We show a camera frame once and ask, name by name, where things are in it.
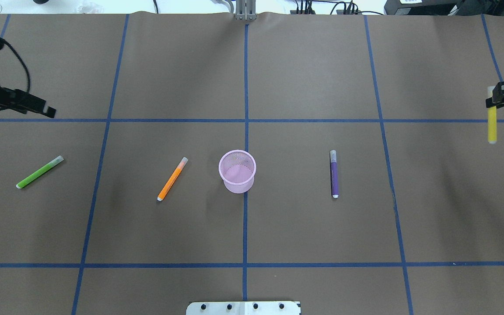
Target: white mounting plate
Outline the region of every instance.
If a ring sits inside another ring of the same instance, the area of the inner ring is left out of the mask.
[[[186,315],[301,315],[300,305],[295,301],[194,302],[188,305]]]

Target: white bracket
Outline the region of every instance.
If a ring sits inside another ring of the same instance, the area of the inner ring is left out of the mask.
[[[236,0],[234,18],[240,21],[256,20],[256,0]]]
[[[301,303],[269,302],[194,302],[186,315],[301,315]]]

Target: purple marker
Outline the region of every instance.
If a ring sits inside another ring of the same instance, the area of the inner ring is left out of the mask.
[[[340,186],[338,184],[338,159],[336,150],[330,151],[330,181],[332,181],[332,197],[340,196]]]

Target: clear plastic bag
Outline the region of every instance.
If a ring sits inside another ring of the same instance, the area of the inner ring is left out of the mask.
[[[79,4],[75,13],[80,14],[99,14],[104,13],[104,6],[96,4],[94,2],[88,2],[83,0],[82,4]]]

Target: green marker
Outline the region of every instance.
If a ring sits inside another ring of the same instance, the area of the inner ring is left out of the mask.
[[[53,159],[50,163],[44,165],[39,170],[37,170],[34,173],[32,173],[32,175],[30,175],[29,177],[27,177],[27,178],[23,179],[22,181],[20,181],[17,184],[17,188],[18,189],[24,188],[24,186],[30,184],[36,178],[42,176],[44,173],[46,173],[47,171],[49,171],[50,169],[52,169],[52,167],[58,165],[61,161],[63,161],[63,157],[60,155],[60,156],[56,157],[55,159]]]

